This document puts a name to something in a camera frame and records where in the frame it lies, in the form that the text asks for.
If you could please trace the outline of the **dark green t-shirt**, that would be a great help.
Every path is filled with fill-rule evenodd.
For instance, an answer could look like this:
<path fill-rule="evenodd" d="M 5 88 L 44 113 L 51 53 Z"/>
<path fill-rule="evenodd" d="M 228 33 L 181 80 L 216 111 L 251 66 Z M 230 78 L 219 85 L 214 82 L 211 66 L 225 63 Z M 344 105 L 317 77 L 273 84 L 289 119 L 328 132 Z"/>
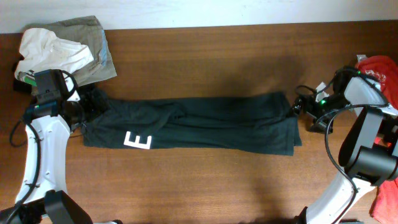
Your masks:
<path fill-rule="evenodd" d="M 292 156 L 298 121 L 282 92 L 249 97 L 117 100 L 93 90 L 105 111 L 83 128 L 88 147 L 125 149 L 126 135 L 151 149 L 221 148 Z"/>

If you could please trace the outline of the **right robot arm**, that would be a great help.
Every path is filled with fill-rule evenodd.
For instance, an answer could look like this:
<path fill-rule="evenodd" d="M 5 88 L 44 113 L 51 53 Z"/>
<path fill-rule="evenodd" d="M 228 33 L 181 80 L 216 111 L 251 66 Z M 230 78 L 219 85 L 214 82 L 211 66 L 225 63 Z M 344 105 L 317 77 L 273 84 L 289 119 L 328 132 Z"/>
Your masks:
<path fill-rule="evenodd" d="M 329 132 L 335 118 L 348 110 L 357 118 L 334 159 Z M 376 77 L 344 66 L 327 85 L 311 89 L 308 95 L 298 94 L 290 114 L 300 113 L 313 119 L 312 132 L 324 135 L 326 153 L 338 173 L 294 223 L 339 223 L 362 196 L 397 178 L 397 109 Z"/>

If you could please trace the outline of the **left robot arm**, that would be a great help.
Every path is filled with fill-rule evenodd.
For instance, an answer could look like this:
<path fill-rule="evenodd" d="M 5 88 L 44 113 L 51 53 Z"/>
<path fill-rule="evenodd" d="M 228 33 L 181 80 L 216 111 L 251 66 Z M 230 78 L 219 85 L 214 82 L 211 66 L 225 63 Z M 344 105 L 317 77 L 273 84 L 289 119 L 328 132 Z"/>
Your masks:
<path fill-rule="evenodd" d="M 67 193 L 66 149 L 74 130 L 107 109 L 81 90 L 72 75 L 49 69 L 33 74 L 37 94 L 18 121 L 27 135 L 24 176 L 14 206 L 1 211 L 1 223 L 92 223 Z"/>

